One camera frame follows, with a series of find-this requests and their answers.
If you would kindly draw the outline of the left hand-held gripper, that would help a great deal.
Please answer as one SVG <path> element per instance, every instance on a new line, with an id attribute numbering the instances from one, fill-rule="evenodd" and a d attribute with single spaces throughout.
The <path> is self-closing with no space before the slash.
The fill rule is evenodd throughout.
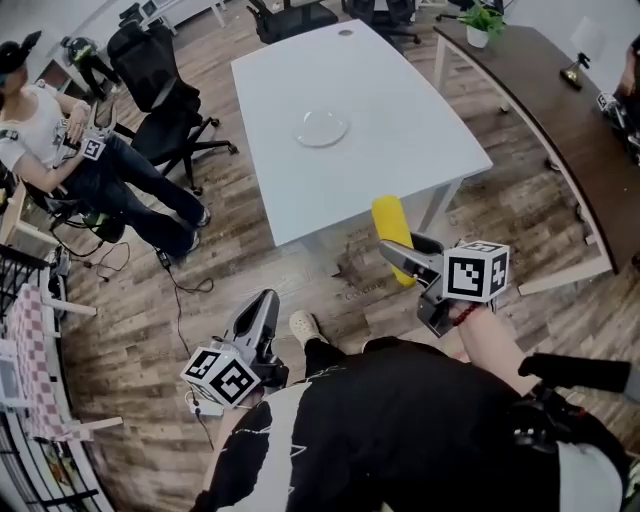
<path id="1" fill-rule="evenodd" d="M 224 339 L 231 343 L 213 341 L 198 347 L 181 371 L 181 378 L 205 399 L 227 409 L 237 407 L 258 387 L 283 388 L 289 368 L 270 347 L 278 315 L 279 296 L 273 289 L 245 300 L 225 328 Z M 245 346 L 242 351 L 236 345 L 252 347 Z"/>

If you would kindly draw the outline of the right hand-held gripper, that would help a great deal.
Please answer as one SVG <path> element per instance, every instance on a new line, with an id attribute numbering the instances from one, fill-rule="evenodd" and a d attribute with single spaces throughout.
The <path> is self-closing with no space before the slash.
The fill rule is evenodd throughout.
<path id="1" fill-rule="evenodd" d="M 507 245 L 477 240 L 444 250 L 439 241 L 421 233 L 412 233 L 411 241 L 413 249 L 382 240 L 379 250 L 405 275 L 424 275 L 418 318 L 438 338 L 454 327 L 449 311 L 455 303 L 487 304 L 506 290 Z"/>

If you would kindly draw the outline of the yellow corn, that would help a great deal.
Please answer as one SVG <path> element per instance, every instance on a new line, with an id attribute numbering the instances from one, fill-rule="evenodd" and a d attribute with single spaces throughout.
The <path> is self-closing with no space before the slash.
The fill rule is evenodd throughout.
<path id="1" fill-rule="evenodd" d="M 372 202 L 372 217 L 380 240 L 414 248 L 404 208 L 397 196 L 386 195 L 375 199 Z"/>

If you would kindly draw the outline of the white plate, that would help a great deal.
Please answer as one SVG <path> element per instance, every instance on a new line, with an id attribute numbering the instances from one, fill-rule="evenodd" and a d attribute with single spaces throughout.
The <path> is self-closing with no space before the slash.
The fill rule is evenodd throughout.
<path id="1" fill-rule="evenodd" d="M 350 128 L 350 121 L 337 111 L 307 111 L 292 129 L 293 139 L 303 147 L 327 148 L 340 142 Z"/>

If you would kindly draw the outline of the person's left forearm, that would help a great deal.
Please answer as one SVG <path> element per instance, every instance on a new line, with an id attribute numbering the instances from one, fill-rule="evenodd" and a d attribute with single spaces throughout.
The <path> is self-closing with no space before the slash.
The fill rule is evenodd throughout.
<path id="1" fill-rule="evenodd" d="M 231 436 L 240 420 L 261 400 L 262 398 L 260 395 L 252 394 L 245 398 L 237 407 L 225 410 L 214 443 L 215 453 L 220 453 L 222 451 L 227 439 Z"/>

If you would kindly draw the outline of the person's right forearm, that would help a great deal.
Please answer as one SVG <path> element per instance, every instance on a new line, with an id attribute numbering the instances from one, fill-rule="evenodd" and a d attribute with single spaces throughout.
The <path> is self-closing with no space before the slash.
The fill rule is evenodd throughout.
<path id="1" fill-rule="evenodd" d="M 475 366 L 494 374 L 520 396 L 531 391 L 536 379 L 518 373 L 525 353 L 489 307 L 459 302 L 452 306 L 449 317 L 457 324 L 464 348 Z"/>

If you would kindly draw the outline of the person's white clog shoe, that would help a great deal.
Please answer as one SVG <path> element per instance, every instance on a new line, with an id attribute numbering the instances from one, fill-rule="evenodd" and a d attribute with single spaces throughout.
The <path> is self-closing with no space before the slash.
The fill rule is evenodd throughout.
<path id="1" fill-rule="evenodd" d="M 290 316 L 289 328 L 302 348 L 305 348 L 310 340 L 319 340 L 325 344 L 329 343 L 322 334 L 315 317 L 306 310 L 295 311 Z"/>

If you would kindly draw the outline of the person's black trouser leg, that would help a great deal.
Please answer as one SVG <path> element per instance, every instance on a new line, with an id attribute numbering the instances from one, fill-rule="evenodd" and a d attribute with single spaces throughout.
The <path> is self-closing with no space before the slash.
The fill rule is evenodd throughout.
<path id="1" fill-rule="evenodd" d="M 305 377 L 327 370 L 343 362 L 348 355 L 324 338 L 310 338 L 304 345 Z"/>

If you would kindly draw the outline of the white office table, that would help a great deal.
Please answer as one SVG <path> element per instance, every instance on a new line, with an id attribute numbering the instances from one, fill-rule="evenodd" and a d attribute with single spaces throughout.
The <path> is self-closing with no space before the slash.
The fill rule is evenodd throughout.
<path id="1" fill-rule="evenodd" d="M 492 165 L 439 92 L 358 20 L 256 50 L 234 60 L 232 72 L 277 245 L 359 215 L 378 197 L 410 196 Z M 331 147 L 293 139 L 297 121 L 316 109 L 350 121 Z"/>

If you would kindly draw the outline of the white power strip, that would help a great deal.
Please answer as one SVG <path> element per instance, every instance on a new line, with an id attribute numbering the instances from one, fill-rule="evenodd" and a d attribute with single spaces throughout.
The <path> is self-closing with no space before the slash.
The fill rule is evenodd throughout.
<path id="1" fill-rule="evenodd" d="M 216 401 L 208 400 L 194 391 L 188 391 L 185 394 L 184 400 L 190 412 L 197 417 L 221 417 L 224 413 L 222 405 Z"/>

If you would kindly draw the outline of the black green bag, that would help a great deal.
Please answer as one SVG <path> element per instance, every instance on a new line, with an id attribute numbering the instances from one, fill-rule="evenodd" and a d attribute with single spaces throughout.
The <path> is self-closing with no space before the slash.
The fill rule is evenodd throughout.
<path id="1" fill-rule="evenodd" d="M 84 225 L 102 241 L 116 244 L 122 238 L 125 224 L 107 214 L 90 211 L 81 215 Z"/>

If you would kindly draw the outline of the person's black printed shirt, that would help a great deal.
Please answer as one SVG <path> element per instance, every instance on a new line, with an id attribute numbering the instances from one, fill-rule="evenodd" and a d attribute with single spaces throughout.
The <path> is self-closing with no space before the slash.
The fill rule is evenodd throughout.
<path id="1" fill-rule="evenodd" d="M 532 426 L 504 381 L 400 339 L 261 400 L 190 512 L 620 512 L 628 459 L 593 416 Z"/>

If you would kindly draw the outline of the dark wooden desk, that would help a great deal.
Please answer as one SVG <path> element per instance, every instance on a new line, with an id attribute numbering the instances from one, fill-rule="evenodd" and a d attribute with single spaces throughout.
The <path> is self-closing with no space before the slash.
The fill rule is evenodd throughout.
<path id="1" fill-rule="evenodd" d="M 433 85 L 445 88 L 450 57 L 477 70 L 526 122 L 573 192 L 592 242 L 600 253 L 525 282 L 531 295 L 612 271 L 640 256 L 640 167 L 634 164 L 596 104 L 598 88 L 584 80 L 579 91 L 559 77 L 568 57 L 531 27 L 509 26 L 482 49 L 467 41 L 466 28 L 439 22 Z"/>

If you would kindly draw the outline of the checkered tablecloth table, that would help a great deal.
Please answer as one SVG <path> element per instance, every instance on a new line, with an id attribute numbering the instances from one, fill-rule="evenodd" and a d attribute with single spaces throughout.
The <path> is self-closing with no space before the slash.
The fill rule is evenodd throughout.
<path id="1" fill-rule="evenodd" d="M 20 414 L 33 440 L 91 441 L 96 430 L 119 426 L 123 419 L 80 422 L 71 415 L 64 384 L 57 336 L 46 328 L 50 318 L 40 289 L 24 284 L 5 317 L 6 337 L 16 345 L 18 382 L 27 406 Z"/>

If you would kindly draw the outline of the potted green plant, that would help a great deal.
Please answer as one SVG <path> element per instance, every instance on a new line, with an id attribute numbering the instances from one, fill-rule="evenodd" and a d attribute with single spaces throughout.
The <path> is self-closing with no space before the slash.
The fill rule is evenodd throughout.
<path id="1" fill-rule="evenodd" d="M 457 20 L 466 26 L 468 43 L 482 49 L 505 29 L 503 0 L 472 0 Z"/>

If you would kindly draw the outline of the black office chair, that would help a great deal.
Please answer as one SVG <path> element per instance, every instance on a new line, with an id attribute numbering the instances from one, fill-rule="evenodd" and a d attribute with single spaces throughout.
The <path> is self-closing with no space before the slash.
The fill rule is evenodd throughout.
<path id="1" fill-rule="evenodd" d="M 408 30 L 416 12 L 415 0 L 341 0 L 344 13 L 359 19 L 402 52 L 399 38 L 408 38 L 419 45 L 420 36 Z"/>
<path id="2" fill-rule="evenodd" d="M 163 175 L 183 164 L 191 191 L 200 196 L 195 184 L 192 160 L 200 151 L 238 148 L 228 140 L 200 141 L 208 128 L 220 121 L 200 114 L 200 91 L 180 76 L 172 33 L 164 26 L 147 30 L 128 23 L 109 39 L 107 54 L 114 71 L 128 89 L 135 104 L 145 114 L 136 131 L 117 125 L 116 131 L 131 139 L 131 146 Z"/>
<path id="3" fill-rule="evenodd" d="M 267 45 L 339 22 L 338 16 L 319 0 L 297 6 L 285 0 L 284 8 L 278 12 L 272 12 L 264 0 L 248 1 L 246 9 L 255 20 L 256 33 Z"/>

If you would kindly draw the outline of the white countertop appliance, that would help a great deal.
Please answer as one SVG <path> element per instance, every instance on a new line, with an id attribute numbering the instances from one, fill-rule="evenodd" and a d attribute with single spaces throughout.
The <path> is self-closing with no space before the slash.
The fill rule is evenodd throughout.
<path id="1" fill-rule="evenodd" d="M 10 408 L 26 406 L 14 342 L 0 338 L 0 404 Z"/>

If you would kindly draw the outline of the low white table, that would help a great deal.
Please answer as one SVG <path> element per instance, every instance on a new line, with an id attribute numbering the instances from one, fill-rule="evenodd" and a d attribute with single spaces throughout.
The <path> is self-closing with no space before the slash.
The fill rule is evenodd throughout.
<path id="1" fill-rule="evenodd" d="M 140 22 L 144 30 L 157 23 L 164 25 L 173 36 L 178 33 L 178 26 L 205 11 L 210 11 L 218 25 L 226 26 L 224 12 L 227 10 L 225 0 L 154 0 L 157 12 Z"/>

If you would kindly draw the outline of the light wooden chair frame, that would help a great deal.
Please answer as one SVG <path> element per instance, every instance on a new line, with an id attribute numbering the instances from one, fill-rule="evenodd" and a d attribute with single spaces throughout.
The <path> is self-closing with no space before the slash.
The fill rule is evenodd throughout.
<path id="1" fill-rule="evenodd" d="M 20 182 L 17 185 L 14 194 L 7 198 L 7 208 L 0 221 L 0 246 L 7 246 L 10 238 L 14 234 L 21 233 L 40 242 L 47 243 L 52 248 L 60 247 L 61 243 L 52 235 L 40 231 L 36 226 L 21 219 L 26 197 L 26 186 L 24 183 Z M 42 301 L 46 306 L 49 306 L 54 310 L 76 313 L 89 317 L 97 315 L 97 309 L 95 307 L 66 301 L 66 288 L 62 279 L 59 280 L 61 299 L 52 295 L 49 289 L 50 274 L 51 263 L 46 260 L 45 267 L 40 270 L 39 274 Z"/>

